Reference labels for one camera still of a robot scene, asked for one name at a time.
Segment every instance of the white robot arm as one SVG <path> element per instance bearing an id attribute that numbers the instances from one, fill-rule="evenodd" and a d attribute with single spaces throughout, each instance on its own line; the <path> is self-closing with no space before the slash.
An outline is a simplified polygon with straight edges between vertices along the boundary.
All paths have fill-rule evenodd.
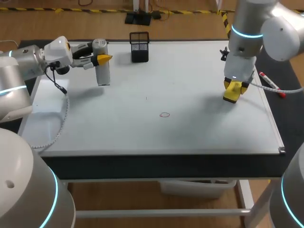
<path id="1" fill-rule="evenodd" d="M 104 39 L 71 47 L 64 36 L 42 49 L 32 45 L 0 54 L 0 123 L 19 119 L 32 112 L 25 80 L 46 74 L 48 67 L 60 75 L 66 74 L 70 66 L 84 69 L 95 67 L 97 84 L 109 85 L 108 61 L 111 58 Z"/>
<path id="2" fill-rule="evenodd" d="M 224 75 L 248 82 L 264 44 L 268 55 L 285 61 L 304 52 L 304 17 L 278 0 L 239 0 Z"/>

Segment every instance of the table leg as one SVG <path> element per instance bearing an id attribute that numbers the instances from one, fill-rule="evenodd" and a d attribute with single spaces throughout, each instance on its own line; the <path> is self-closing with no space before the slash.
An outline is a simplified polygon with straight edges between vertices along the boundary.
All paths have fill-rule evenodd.
<path id="1" fill-rule="evenodd" d="M 249 216 L 246 216 L 244 218 L 246 228 L 256 228 L 266 213 L 269 211 L 269 200 L 271 193 L 278 182 L 278 180 L 272 180 L 268 184 L 262 195 L 258 198 L 257 202 L 250 210 Z"/>

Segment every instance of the white cylinder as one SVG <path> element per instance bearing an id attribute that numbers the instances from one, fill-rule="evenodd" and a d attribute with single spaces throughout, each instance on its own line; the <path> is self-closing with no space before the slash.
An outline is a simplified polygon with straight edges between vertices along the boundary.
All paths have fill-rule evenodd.
<path id="1" fill-rule="evenodd" d="M 92 43 L 93 54 L 108 55 L 108 43 L 105 39 L 95 39 Z M 95 66 L 97 84 L 99 86 L 110 85 L 110 65 L 109 62 Z"/>
<path id="2" fill-rule="evenodd" d="M 72 196 L 17 134 L 0 129 L 0 227 L 74 227 Z"/>
<path id="3" fill-rule="evenodd" d="M 269 211 L 275 228 L 304 227 L 304 144 L 273 191 Z"/>
<path id="4" fill-rule="evenodd" d="M 28 90 L 13 57 L 0 57 L 0 123 L 32 112 Z"/>

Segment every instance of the metal table frame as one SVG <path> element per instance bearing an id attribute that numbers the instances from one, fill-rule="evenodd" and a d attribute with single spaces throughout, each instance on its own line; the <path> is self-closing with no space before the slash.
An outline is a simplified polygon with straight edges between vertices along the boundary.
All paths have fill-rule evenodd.
<path id="1" fill-rule="evenodd" d="M 106 180 L 63 180 L 68 183 L 80 182 L 117 182 L 117 181 L 157 181 L 172 179 L 106 179 Z M 174 180 L 198 181 L 206 179 L 176 178 Z M 77 210 L 76 218 L 142 218 L 142 217 L 210 217 L 244 216 L 245 228 L 258 228 L 258 224 L 269 210 L 269 200 L 273 188 L 279 180 L 272 180 L 256 203 L 254 203 L 248 180 L 238 180 L 237 187 L 241 199 L 241 209 L 149 209 L 149 210 Z"/>

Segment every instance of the table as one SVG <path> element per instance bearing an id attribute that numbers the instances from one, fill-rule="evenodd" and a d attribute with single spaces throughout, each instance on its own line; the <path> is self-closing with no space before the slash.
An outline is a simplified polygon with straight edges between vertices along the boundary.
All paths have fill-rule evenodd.
<path id="1" fill-rule="evenodd" d="M 21 45 L 33 43 L 43 47 L 48 41 L 23 41 Z M 279 86 L 286 89 L 299 87 L 289 62 L 277 63 L 264 52 L 257 59 L 256 66 L 263 70 Z M 276 94 L 266 93 L 272 114 L 277 121 L 287 153 L 285 155 L 226 155 L 226 154 L 150 154 L 117 156 L 44 157 L 48 165 L 61 179 L 120 179 L 120 178 L 267 178 L 280 177 L 297 148 L 303 142 L 301 114 L 304 108 L 298 104 L 304 101 L 302 94 L 279 99 Z M 1 127 L 17 131 L 18 122 L 2 124 Z"/>

